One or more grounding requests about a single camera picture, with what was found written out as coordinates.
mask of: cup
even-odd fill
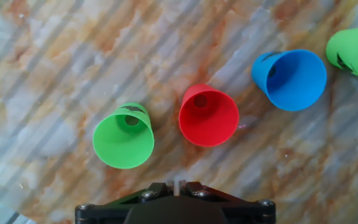
[[[234,134],[238,123],[239,110],[229,95],[205,84],[187,89],[179,112],[179,127],[187,140],[217,146]]]
[[[358,28],[334,34],[328,41],[326,54],[331,64],[358,76]]]
[[[308,50],[263,54],[253,64],[251,74],[269,100],[286,111],[311,106],[327,83],[323,61]]]
[[[143,164],[154,148],[146,109],[138,103],[118,107],[96,127],[93,147],[98,157],[111,167],[131,169]]]

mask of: marble surface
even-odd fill
[[[358,0],[0,0],[0,202],[37,223],[72,223],[151,182],[200,181],[277,203],[278,223],[358,223],[358,78],[324,56],[358,27]],[[276,109],[250,68],[272,50],[308,49],[329,82],[307,110]],[[184,91],[207,83],[241,114],[225,144],[178,129]],[[141,102],[156,145],[131,170],[104,165],[91,136],[118,105]]]

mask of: orange stain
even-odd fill
[[[25,18],[29,15],[30,7],[26,0],[13,0],[7,10],[7,13],[12,15],[13,21],[16,24],[21,25],[25,21]]]
[[[283,27],[300,10],[301,2],[299,0],[284,0],[275,7],[273,16],[279,27]]]
[[[192,144],[187,139],[183,138],[184,155],[181,158],[181,164],[184,168],[189,169],[196,162],[204,157],[204,155],[211,149],[200,147]]]
[[[54,224],[71,224],[71,221],[70,220],[63,220],[61,222],[54,223]]]

